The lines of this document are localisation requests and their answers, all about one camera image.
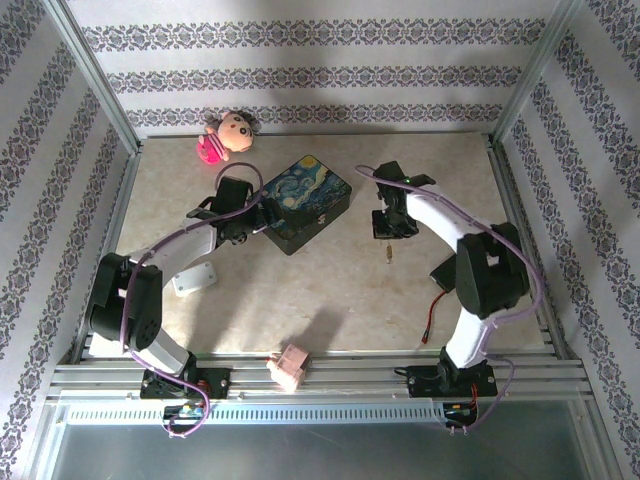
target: pink eraser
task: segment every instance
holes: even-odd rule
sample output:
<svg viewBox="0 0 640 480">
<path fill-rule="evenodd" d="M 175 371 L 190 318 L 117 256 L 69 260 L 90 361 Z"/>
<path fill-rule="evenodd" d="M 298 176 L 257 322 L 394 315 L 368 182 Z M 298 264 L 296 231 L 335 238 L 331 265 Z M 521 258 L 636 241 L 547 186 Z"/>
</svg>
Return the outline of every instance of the pink eraser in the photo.
<svg viewBox="0 0 640 480">
<path fill-rule="evenodd" d="M 304 380 L 305 369 L 309 363 L 309 354 L 289 345 L 285 348 L 280 358 L 271 358 L 267 362 L 267 368 L 271 370 L 271 378 L 284 389 L 293 393 Z"/>
</svg>

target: beige tabletop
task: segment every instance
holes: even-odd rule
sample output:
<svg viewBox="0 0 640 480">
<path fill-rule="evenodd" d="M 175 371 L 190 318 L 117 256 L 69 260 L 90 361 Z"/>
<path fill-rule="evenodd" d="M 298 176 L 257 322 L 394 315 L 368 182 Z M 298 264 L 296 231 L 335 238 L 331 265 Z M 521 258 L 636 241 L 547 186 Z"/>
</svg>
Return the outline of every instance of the beige tabletop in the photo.
<svg viewBox="0 0 640 480">
<path fill-rule="evenodd" d="M 145 143 L 117 251 L 148 246 L 182 222 L 215 193 L 222 164 L 205 165 L 194 138 Z M 270 180 L 305 155 L 313 155 L 353 187 L 351 206 L 293 256 L 266 236 L 243 245 L 225 243 L 196 263 L 211 260 L 218 282 L 188 297 L 164 290 L 163 328 L 194 353 L 272 352 L 293 341 L 310 351 L 439 350 L 460 312 L 455 293 L 438 304 L 431 338 L 422 346 L 427 311 L 439 288 L 429 273 L 452 252 L 421 227 L 419 235 L 374 240 L 371 210 L 380 208 L 377 188 L 353 167 L 397 160 L 408 175 L 426 173 L 462 206 L 491 222 L 505 220 L 498 189 L 479 134 L 387 134 L 258 137 L 231 162 L 256 165 Z M 231 175 L 253 180 L 245 168 Z M 535 317 L 500 329 L 492 350 L 543 346 Z M 91 353 L 108 350 L 92 343 Z"/>
</svg>

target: red wire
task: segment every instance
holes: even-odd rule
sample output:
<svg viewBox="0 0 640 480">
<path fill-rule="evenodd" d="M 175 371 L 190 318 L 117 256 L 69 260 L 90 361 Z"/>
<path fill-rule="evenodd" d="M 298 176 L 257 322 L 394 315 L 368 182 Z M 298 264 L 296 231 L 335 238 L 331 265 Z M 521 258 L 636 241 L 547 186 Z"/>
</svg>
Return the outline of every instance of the red wire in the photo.
<svg viewBox="0 0 640 480">
<path fill-rule="evenodd" d="M 446 293 L 447 292 L 440 292 L 440 294 L 433 299 L 433 302 L 431 302 L 431 307 L 429 308 L 429 318 L 427 320 L 427 329 L 422 335 L 422 343 L 427 343 L 427 341 L 429 340 L 429 333 L 431 332 L 431 322 L 433 321 L 433 309 L 436 307 L 436 303 L 438 303 L 438 300 L 444 297 Z"/>
</svg>

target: patterned wallpaper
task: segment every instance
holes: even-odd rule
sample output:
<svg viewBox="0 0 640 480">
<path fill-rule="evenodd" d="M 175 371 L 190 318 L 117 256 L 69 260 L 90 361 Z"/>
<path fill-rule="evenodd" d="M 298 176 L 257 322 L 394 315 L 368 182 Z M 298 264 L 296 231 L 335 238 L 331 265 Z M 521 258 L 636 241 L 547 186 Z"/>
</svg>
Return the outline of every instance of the patterned wallpaper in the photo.
<svg viewBox="0 0 640 480">
<path fill-rule="evenodd" d="M 640 478 L 640 13 L 586 2 L 505 141 L 565 337 Z"/>
<path fill-rule="evenodd" d="M 144 137 L 228 108 L 263 133 L 488 132 L 557 2 L 68 3 Z"/>
<path fill-rule="evenodd" d="M 22 478 L 128 154 L 37 0 L 0 4 L 0 479 Z"/>
</svg>

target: stuffed toy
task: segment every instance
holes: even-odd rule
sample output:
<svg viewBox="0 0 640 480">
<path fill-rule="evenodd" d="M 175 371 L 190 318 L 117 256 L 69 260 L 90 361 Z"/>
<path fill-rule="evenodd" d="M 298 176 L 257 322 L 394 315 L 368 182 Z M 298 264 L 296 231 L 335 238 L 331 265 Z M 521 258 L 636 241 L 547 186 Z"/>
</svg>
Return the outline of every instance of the stuffed toy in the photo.
<svg viewBox="0 0 640 480">
<path fill-rule="evenodd" d="M 207 135 L 198 137 L 198 155 L 203 162 L 229 161 L 229 152 L 246 152 L 253 144 L 253 131 L 249 123 L 235 112 L 223 115 L 218 131 L 212 125 L 205 127 Z"/>
</svg>

